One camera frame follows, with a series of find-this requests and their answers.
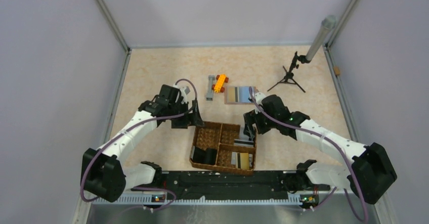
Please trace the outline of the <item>brown leather card holder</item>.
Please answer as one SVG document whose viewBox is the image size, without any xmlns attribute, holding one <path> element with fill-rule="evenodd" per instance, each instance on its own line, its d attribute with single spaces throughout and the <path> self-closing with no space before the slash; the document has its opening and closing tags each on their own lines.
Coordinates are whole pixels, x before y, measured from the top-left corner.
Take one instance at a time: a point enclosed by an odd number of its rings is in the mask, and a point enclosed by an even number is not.
<svg viewBox="0 0 429 224">
<path fill-rule="evenodd" d="M 252 104 L 250 86 L 227 86 L 224 92 L 224 103 L 226 105 L 247 105 Z"/>
</svg>

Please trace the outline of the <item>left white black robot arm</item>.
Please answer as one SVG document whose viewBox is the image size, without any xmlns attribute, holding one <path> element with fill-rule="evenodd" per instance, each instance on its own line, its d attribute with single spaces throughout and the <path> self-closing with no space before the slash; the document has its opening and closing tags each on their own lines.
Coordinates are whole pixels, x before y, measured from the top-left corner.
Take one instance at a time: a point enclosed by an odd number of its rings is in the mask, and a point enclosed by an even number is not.
<svg viewBox="0 0 429 224">
<path fill-rule="evenodd" d="M 159 189 L 162 184 L 159 165 L 143 161 L 134 167 L 125 167 L 124 163 L 144 137 L 167 120 L 171 121 L 172 128 L 204 125 L 193 83 L 189 86 L 162 85 L 159 93 L 143 102 L 113 138 L 84 152 L 79 190 L 81 200 L 92 202 L 101 198 L 114 202 L 124 191 L 141 185 L 150 190 Z"/>
</svg>

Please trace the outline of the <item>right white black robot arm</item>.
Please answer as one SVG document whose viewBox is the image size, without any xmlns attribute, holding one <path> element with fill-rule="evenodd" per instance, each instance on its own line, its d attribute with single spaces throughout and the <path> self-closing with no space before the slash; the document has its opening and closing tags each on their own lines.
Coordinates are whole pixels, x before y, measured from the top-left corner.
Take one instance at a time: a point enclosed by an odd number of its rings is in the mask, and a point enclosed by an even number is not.
<svg viewBox="0 0 429 224">
<path fill-rule="evenodd" d="M 352 190 L 366 203 L 376 204 L 397 180 L 382 145 L 366 145 L 337 135 L 300 111 L 290 112 L 277 95 L 251 93 L 248 99 L 255 105 L 254 110 L 243 115 L 244 133 L 250 138 L 276 129 L 284 136 L 316 147 L 339 162 L 338 165 L 329 165 L 308 160 L 299 164 L 296 182 L 300 188 L 309 190 L 314 185 L 329 185 Z"/>
</svg>

